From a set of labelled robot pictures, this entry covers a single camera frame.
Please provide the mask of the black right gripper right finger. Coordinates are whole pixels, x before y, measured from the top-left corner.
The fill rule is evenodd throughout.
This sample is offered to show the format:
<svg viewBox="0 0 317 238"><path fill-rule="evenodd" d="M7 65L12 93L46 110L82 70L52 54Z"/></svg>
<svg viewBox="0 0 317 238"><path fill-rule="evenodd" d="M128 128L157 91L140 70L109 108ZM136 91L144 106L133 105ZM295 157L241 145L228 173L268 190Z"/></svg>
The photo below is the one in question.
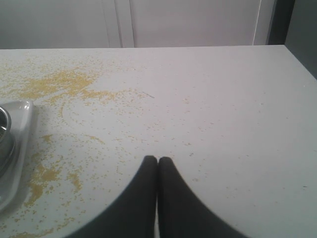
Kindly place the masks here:
<svg viewBox="0 0 317 238"><path fill-rule="evenodd" d="M161 238L244 238L194 194L172 159L158 162L158 227Z"/></svg>

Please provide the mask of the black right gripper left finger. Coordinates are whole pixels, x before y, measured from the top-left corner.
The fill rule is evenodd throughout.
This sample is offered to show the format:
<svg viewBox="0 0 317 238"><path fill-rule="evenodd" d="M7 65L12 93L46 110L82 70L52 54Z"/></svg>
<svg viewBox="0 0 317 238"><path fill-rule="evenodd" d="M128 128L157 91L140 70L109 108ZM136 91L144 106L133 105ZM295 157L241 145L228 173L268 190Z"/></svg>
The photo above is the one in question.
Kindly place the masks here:
<svg viewBox="0 0 317 238"><path fill-rule="evenodd" d="M145 156L124 191L92 221L69 238L153 238L155 236L158 161Z"/></svg>

